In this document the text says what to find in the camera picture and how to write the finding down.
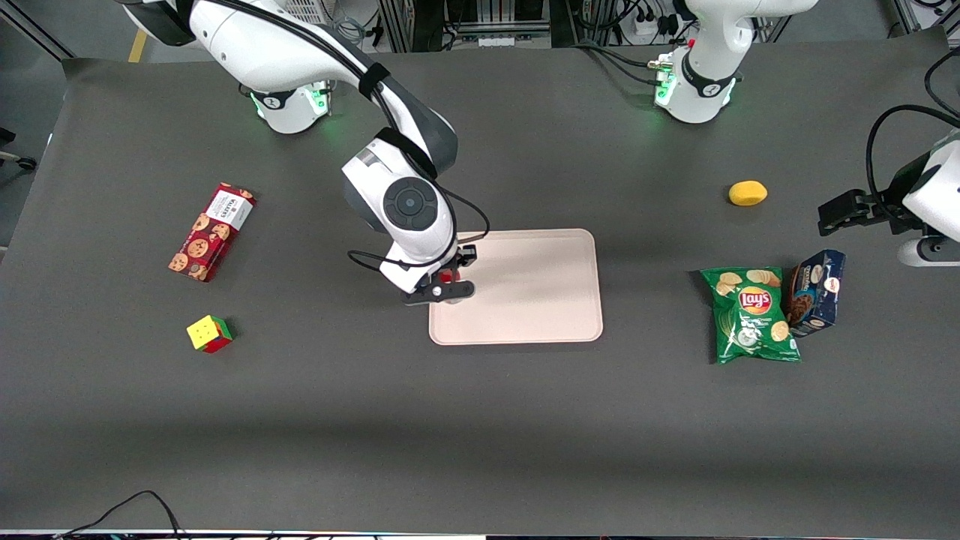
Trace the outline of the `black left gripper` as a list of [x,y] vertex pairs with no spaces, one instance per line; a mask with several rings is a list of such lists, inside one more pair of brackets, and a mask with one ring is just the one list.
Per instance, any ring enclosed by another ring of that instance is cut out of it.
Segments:
[[898,169],[887,191],[871,196],[862,189],[850,189],[819,205],[819,235],[870,226],[874,218],[888,223],[891,230],[909,230],[910,222],[932,222],[937,182],[938,164],[932,164],[932,152],[926,151]]

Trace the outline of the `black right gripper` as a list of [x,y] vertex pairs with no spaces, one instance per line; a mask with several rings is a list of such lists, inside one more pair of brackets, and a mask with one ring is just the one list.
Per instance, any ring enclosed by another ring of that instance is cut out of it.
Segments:
[[467,279],[463,276],[460,268],[471,266],[477,260],[476,244],[460,244],[451,260],[452,283],[466,283]]

